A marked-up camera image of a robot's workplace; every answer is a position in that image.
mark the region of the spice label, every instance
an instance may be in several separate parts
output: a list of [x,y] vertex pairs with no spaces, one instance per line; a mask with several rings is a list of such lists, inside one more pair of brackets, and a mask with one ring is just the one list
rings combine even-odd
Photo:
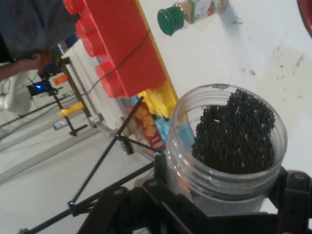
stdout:
[[218,13],[221,9],[219,0],[191,0],[193,2],[193,21],[206,18],[214,13]]

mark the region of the black cable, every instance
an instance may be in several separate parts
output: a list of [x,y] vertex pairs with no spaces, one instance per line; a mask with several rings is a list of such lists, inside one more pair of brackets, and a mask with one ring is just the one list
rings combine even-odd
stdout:
[[147,37],[148,37],[148,35],[149,35],[149,33],[150,33],[150,29],[147,31],[147,33],[146,33],[146,35],[144,36],[144,38],[143,38],[143,40],[140,42],[140,44],[134,49],[134,50],[132,50],[124,59],[123,59],[123,61],[121,61],[120,62],[120,64],[118,64],[118,66],[115,68],[115,69],[113,69],[112,71],[110,71],[109,73],[107,73],[106,75],[104,75],[103,77],[101,77],[100,79],[98,79],[93,85],[92,85],[92,87],[91,87],[91,89],[88,91],[88,92],[86,92],[86,93],[84,93],[84,94],[81,94],[82,96],[85,96],[85,95],[88,95],[93,89],[94,89],[94,87],[103,79],[103,78],[105,78],[105,77],[108,77],[109,75],[111,75],[112,73],[114,73],[135,51],[137,51],[138,50],[138,48],[140,48],[142,45],[143,45],[143,43],[144,43],[144,41],[147,39]]

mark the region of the black metal rod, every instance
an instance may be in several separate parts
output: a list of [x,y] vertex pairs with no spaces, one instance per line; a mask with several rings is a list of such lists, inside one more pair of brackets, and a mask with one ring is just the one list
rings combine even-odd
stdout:
[[128,141],[130,141],[130,142],[133,143],[133,144],[142,146],[142,147],[144,147],[144,148],[146,148],[146,149],[149,149],[149,150],[153,150],[153,151],[155,151],[155,152],[157,152],[157,153],[160,153],[160,154],[162,153],[161,150],[158,150],[158,149],[155,149],[155,148],[150,147],[150,146],[148,146],[148,145],[142,144],[141,142],[138,142],[138,141],[136,141],[136,140],[132,140],[132,139],[127,138],[127,137],[125,137],[125,136],[120,135],[119,138],[128,140]]
[[135,172],[132,172],[131,174],[127,175],[126,177],[122,178],[121,180],[119,180],[119,181],[111,184],[110,186],[106,187],[102,191],[99,191],[96,194],[94,194],[94,195],[88,197],[87,199],[83,200],[82,202],[78,203],[77,206],[80,206],[80,205],[84,206],[85,204],[88,204],[90,202],[95,201],[96,199],[99,198],[99,196],[101,196],[101,194],[104,191],[106,191],[108,189],[120,187],[124,183],[127,183],[128,181],[130,181],[130,180],[134,179],[135,177],[139,176],[140,174],[142,174],[142,173],[148,171],[149,169],[153,168],[153,166],[154,166],[154,162],[151,162],[151,163],[145,165],[144,167],[136,170]]
[[70,84],[72,89],[75,91],[75,95],[76,95],[78,101],[81,101],[81,103],[83,105],[83,111],[84,111],[85,115],[87,116],[87,118],[91,117],[91,113],[88,109],[88,106],[85,103],[83,97],[81,96],[79,89],[76,86],[76,84],[72,78],[72,75],[70,74],[70,72],[68,71],[68,68],[66,67],[66,64],[69,64],[71,62],[70,58],[67,57],[67,58],[61,59],[59,62],[60,62],[60,66],[61,66],[63,72],[68,76],[68,83]]
[[115,144],[115,142],[118,140],[119,135],[121,134],[121,132],[124,130],[124,128],[128,125],[130,119],[132,118],[132,116],[134,115],[134,113],[137,111],[137,109],[139,108],[140,104],[143,101],[143,97],[140,97],[140,99],[138,100],[138,102],[136,103],[136,105],[134,106],[134,108],[131,110],[130,114],[127,116],[127,118],[125,119],[124,123],[122,124],[122,126],[119,128],[118,132],[116,133],[116,135],[113,137],[112,141],[109,143],[109,145],[107,146],[107,148],[105,149],[104,153],[102,154],[102,156],[99,158],[99,160],[97,161],[97,163],[95,164],[94,168],[92,169],[92,171],[89,173],[88,177],[86,178],[86,180],[84,181],[84,183],[82,184],[82,186],[79,188],[78,192],[75,194],[75,196],[73,197],[73,199],[70,201],[70,203],[74,204],[78,197],[80,196],[80,194],[82,193],[82,191],[84,190],[84,188],[87,186],[87,184],[89,183],[90,179],[92,178],[92,176],[94,175],[94,173],[97,171],[98,167],[101,165],[102,161],[105,159],[105,157],[107,156],[108,152],[110,151],[110,149],[112,148],[112,146]]
[[[92,202],[95,201],[95,200],[97,200],[97,199],[99,198],[99,196],[100,196],[103,192],[105,192],[106,190],[112,189],[112,188],[118,188],[118,187],[120,187],[121,185],[127,183],[128,181],[130,181],[130,180],[136,178],[136,177],[139,176],[140,174],[142,174],[142,173],[148,171],[149,169],[153,168],[153,166],[154,166],[154,162],[151,162],[151,163],[145,165],[144,167],[142,167],[142,168],[136,170],[135,172],[132,172],[131,174],[127,175],[126,177],[122,178],[121,180],[116,181],[115,183],[111,184],[110,186],[106,187],[105,189],[103,189],[103,190],[97,192],[96,194],[94,194],[94,195],[88,197],[87,199],[81,201],[81,202],[78,203],[76,206],[78,206],[78,207],[86,207],[86,208],[91,207]],[[62,213],[60,213],[60,214],[54,216],[53,218],[51,218],[51,219],[49,219],[49,220],[43,222],[42,224],[40,224],[40,225],[34,227],[33,229],[28,230],[28,231],[25,232],[25,233],[27,233],[27,234],[35,234],[35,233],[38,233],[38,232],[40,232],[41,230],[43,230],[43,229],[45,229],[45,228],[51,226],[52,224],[54,224],[54,223],[60,221],[61,219],[63,219],[63,218],[65,218],[65,217],[69,216],[70,214],[71,214],[71,210],[70,210],[70,209],[67,209],[66,211],[63,211]]]
[[30,111],[30,112],[28,112],[28,113],[26,113],[26,114],[24,114],[24,115],[20,115],[18,118],[15,118],[15,119],[13,119],[13,120],[11,120],[11,121],[9,121],[9,122],[6,122],[6,123],[0,125],[0,128],[5,127],[6,125],[9,125],[9,124],[11,124],[11,123],[14,123],[15,121],[18,121],[18,120],[20,120],[21,118],[24,118],[24,117],[26,117],[26,116],[28,116],[28,115],[31,115],[31,114],[33,114],[33,113],[35,113],[35,112],[38,112],[38,111],[40,111],[40,110],[42,110],[42,109],[44,109],[44,108],[46,108],[46,107],[48,107],[48,106],[51,106],[51,105],[53,105],[53,104],[56,104],[56,103],[57,103],[56,101],[53,101],[53,102],[50,102],[50,103],[48,103],[48,104],[46,104],[46,105],[44,105],[44,106],[41,106],[41,107],[39,107],[39,108],[37,108],[37,109],[35,109],[35,110],[33,110],[33,111]]
[[60,221],[61,219],[66,218],[70,214],[71,214],[71,210],[70,209],[68,209],[66,211],[63,211],[62,213],[54,216],[53,218],[51,218],[51,219],[41,223],[40,225],[34,227],[31,230],[24,231],[23,233],[26,233],[26,234],[38,233],[38,232],[42,231],[43,229],[46,229],[47,227],[51,226],[52,224],[55,224],[56,222]]

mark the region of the spice bottle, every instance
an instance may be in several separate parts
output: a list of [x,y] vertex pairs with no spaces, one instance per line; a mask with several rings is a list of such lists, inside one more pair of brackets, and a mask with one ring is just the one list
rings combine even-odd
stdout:
[[175,31],[186,28],[214,13],[223,12],[228,0],[186,0],[176,2],[172,7],[161,9],[157,20],[161,30],[171,36]]

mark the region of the lego stud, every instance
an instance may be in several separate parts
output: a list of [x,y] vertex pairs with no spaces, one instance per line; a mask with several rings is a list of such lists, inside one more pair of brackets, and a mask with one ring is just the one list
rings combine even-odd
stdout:
[[104,44],[97,33],[87,35],[87,37],[81,39],[84,44],[84,48],[91,57],[105,54]]
[[105,62],[96,67],[97,76],[101,79],[103,89],[110,98],[124,96],[124,89],[115,69],[111,62]]
[[78,14],[84,9],[83,0],[63,0],[67,11],[72,14]]
[[76,23],[76,31],[80,38],[85,38],[87,35],[92,34],[97,29],[90,17],[81,18]]

